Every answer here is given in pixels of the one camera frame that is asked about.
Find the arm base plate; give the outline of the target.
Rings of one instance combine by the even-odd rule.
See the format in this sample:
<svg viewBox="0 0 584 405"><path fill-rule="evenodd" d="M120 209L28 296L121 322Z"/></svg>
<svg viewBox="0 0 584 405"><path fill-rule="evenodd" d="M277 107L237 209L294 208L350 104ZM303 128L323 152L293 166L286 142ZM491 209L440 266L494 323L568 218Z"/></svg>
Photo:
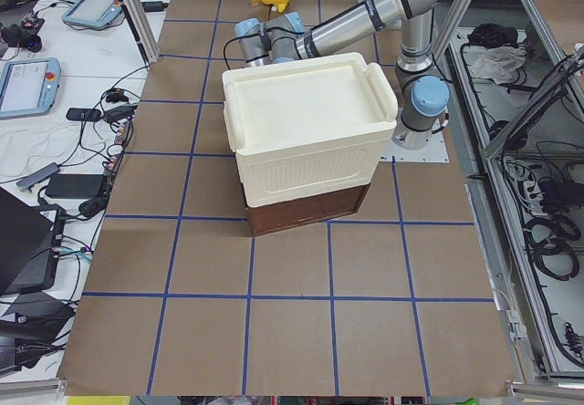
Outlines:
<svg viewBox="0 0 584 405"><path fill-rule="evenodd" d="M449 163L443 132L431 134L421 148L406 147L397 139L390 139L380 156L380 162Z"/></svg>

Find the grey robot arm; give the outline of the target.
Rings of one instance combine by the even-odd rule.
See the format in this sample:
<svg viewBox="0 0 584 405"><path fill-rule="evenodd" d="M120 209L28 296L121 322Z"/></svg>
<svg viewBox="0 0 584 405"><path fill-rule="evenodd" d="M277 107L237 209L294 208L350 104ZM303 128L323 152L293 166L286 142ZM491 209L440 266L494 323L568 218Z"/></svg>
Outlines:
<svg viewBox="0 0 584 405"><path fill-rule="evenodd" d="M245 66L223 75L231 149L241 155L371 135L407 150L437 131L449 90L432 71L438 0L362 0L305 28L296 12L235 26ZM405 107L381 67L349 52L356 41L401 23L397 76Z"/></svg>

